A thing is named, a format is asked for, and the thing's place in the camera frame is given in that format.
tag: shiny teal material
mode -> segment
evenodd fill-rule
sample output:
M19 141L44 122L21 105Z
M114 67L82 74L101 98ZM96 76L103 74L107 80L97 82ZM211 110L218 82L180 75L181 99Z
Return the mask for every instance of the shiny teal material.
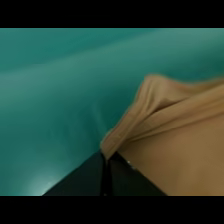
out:
M0 29L0 195L42 195L99 150L149 73L224 72L224 29Z

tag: brown cloth fold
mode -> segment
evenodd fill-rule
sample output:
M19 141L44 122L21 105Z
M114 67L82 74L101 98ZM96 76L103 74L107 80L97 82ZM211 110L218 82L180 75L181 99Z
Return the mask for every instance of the brown cloth fold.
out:
M224 195L224 79L185 84L147 76L101 143L167 195Z

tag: brown garment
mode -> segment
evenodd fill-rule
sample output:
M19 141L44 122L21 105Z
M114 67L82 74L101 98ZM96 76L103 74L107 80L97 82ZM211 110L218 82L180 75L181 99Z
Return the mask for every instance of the brown garment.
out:
M101 143L167 195L224 195L224 80L184 84L146 77Z

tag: tan cloth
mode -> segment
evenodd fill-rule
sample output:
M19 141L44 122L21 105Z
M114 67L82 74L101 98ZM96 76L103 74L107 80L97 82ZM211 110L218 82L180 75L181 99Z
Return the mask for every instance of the tan cloth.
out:
M184 84L150 75L105 137L168 195L224 195L224 80Z

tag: turquoise wall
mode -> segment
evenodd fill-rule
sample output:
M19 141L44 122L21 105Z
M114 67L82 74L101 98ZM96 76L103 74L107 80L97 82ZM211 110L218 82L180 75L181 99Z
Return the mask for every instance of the turquoise wall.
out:
M0 195L42 195L99 150L146 74L223 62L224 29L0 29Z

